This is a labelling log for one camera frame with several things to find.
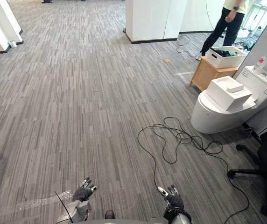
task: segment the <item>spray bottle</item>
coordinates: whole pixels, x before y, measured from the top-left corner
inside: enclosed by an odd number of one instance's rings
[[[257,72],[261,72],[263,67],[267,64],[267,55],[259,58],[258,62],[254,66],[253,70]]]

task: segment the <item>toilet lid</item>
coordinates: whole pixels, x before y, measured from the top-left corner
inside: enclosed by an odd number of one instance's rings
[[[220,105],[218,105],[210,96],[206,94],[206,90],[200,93],[199,102],[203,105],[208,111],[221,113],[221,114],[233,114],[246,109],[249,109],[255,106],[255,100],[250,97],[242,106],[236,107],[230,110],[224,110]]]

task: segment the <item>white pillar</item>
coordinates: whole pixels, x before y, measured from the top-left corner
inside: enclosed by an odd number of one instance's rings
[[[127,0],[126,34],[132,42],[176,39],[184,0]]]
[[[0,0],[0,51],[8,51],[10,41],[23,44],[19,26],[7,0]]]

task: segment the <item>white box on toilet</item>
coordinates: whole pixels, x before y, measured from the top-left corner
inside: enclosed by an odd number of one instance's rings
[[[206,91],[224,110],[242,106],[252,93],[230,76],[213,79]]]

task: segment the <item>gray striped carpet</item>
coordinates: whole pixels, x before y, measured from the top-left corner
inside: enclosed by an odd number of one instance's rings
[[[40,2],[9,2],[25,43],[0,54],[0,223],[54,223],[63,211],[55,191],[68,203],[88,175],[99,186],[90,220],[108,209],[123,219],[161,217],[166,204],[153,183],[154,163],[136,137],[166,116],[199,134],[190,124],[198,91],[188,86],[197,61],[177,53],[176,42],[131,45],[122,32],[125,1]],[[190,34],[184,49],[197,53],[207,35]],[[145,134],[158,184],[178,186],[194,224],[221,224],[245,206],[220,161],[186,145],[178,163],[167,164],[163,142]],[[166,157],[174,159],[176,141],[164,135]],[[220,156],[230,168],[254,167],[234,147],[242,143],[256,151],[259,145],[239,129],[199,135],[205,144],[224,144]],[[267,224],[259,213],[262,179],[240,176],[234,183],[251,205],[229,223]]]

